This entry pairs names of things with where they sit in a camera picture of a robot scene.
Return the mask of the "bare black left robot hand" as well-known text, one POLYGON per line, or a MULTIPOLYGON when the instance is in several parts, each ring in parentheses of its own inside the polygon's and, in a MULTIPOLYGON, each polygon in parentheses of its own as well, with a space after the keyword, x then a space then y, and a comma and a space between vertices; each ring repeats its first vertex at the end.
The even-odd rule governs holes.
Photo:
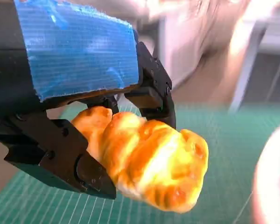
POLYGON ((86 138, 46 111, 75 101, 117 113, 124 94, 145 118, 176 126, 172 82, 126 21, 54 0, 0 0, 0 143, 5 160, 59 189, 115 199, 86 138))

